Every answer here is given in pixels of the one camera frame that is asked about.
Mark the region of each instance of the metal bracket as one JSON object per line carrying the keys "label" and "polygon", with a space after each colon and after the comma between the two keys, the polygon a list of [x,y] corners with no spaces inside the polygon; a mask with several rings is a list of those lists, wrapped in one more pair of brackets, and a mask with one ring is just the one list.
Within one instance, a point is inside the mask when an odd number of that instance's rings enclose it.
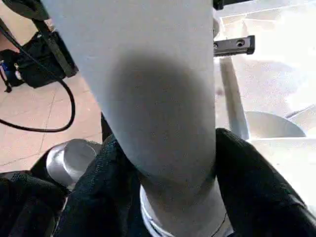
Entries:
{"label": "metal bracket", "polygon": [[213,8],[215,8],[216,10],[223,10],[225,5],[240,3],[244,1],[250,0],[213,0]]}
{"label": "metal bracket", "polygon": [[245,38],[214,41],[214,57],[236,54],[253,54],[255,51],[255,36]]}

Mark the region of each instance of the floor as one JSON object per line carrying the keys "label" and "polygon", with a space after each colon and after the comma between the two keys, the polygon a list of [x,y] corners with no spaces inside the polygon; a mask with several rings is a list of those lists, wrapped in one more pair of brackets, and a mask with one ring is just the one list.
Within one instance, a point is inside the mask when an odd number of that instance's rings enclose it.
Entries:
{"label": "floor", "polygon": [[[29,169],[49,148],[73,138],[101,142],[101,112],[89,87],[80,73],[64,81],[75,96],[74,124],[64,132],[50,134],[20,131],[0,124],[0,172]],[[69,120],[69,98],[57,82],[37,89],[23,84],[11,93],[4,90],[4,84],[0,83],[1,119],[39,128],[58,128]]]}

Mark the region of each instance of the white plastic part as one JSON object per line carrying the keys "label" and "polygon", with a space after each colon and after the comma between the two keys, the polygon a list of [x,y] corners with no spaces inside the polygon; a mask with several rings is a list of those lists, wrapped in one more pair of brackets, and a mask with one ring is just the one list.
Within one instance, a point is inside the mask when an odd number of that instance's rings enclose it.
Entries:
{"label": "white plastic part", "polygon": [[220,59],[221,75],[225,89],[230,130],[244,140],[249,139],[249,129],[241,103],[236,72],[231,57]]}
{"label": "white plastic part", "polygon": [[225,209],[212,190],[212,2],[42,2],[122,149],[143,174],[150,215],[176,236],[214,232]]}
{"label": "white plastic part", "polygon": [[245,115],[251,140],[277,137],[306,137],[299,126],[286,118],[259,111],[246,111]]}

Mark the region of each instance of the white cylindrical pole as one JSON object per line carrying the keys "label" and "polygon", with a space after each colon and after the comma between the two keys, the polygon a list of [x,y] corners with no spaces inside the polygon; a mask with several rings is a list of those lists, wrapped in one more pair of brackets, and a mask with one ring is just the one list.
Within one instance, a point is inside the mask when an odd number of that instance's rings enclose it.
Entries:
{"label": "white cylindrical pole", "polygon": [[[220,196],[211,195],[212,1],[43,3],[122,149],[143,174],[152,214],[179,236],[197,236],[200,224],[187,223],[194,216],[220,225],[225,211],[222,203],[212,206]],[[184,209],[192,218],[181,220]],[[180,218],[174,225],[166,224],[170,212]]]}

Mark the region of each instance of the black cable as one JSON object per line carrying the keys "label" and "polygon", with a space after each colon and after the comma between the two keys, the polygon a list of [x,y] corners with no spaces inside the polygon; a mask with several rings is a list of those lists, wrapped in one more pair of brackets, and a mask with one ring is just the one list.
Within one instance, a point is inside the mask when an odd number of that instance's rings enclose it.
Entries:
{"label": "black cable", "polygon": [[221,223],[221,225],[217,228],[217,230],[214,232],[214,234],[212,234],[212,236],[211,237],[214,237],[214,236],[216,236],[216,234],[221,230],[221,228],[222,228],[222,226],[223,226],[223,224],[225,223],[225,221],[226,221],[226,218],[227,218],[227,213],[225,213],[225,216],[224,216],[224,219],[223,219],[223,222]]}
{"label": "black cable", "polygon": [[43,64],[41,64],[38,60],[36,60],[34,57],[32,57],[28,52],[26,52],[22,46],[2,27],[0,26],[0,32],[15,46],[17,47],[20,52],[24,53],[26,56],[28,56],[30,59],[32,59],[37,65],[39,65],[41,68],[43,68],[45,71],[47,71],[48,73],[50,73],[55,79],[56,81],[58,81],[66,90],[66,92],[69,95],[69,99],[70,99],[70,103],[71,103],[71,116],[69,119],[69,122],[61,127],[61,128],[54,128],[54,129],[44,129],[44,128],[32,128],[32,127],[24,127],[24,126],[20,126],[20,125],[16,125],[16,124],[12,124],[10,122],[4,121],[2,119],[0,119],[0,123],[7,125],[9,127],[13,127],[16,129],[20,129],[20,130],[24,130],[24,131],[31,131],[31,132],[61,132],[61,131],[65,131],[66,129],[68,129],[74,122],[75,119],[75,113],[76,113],[76,106],[75,106],[75,99],[74,99],[74,95],[72,94],[71,90],[69,89],[69,87],[67,86],[67,84],[60,79],[59,77],[57,77],[53,72],[51,72],[47,67],[45,67]]}

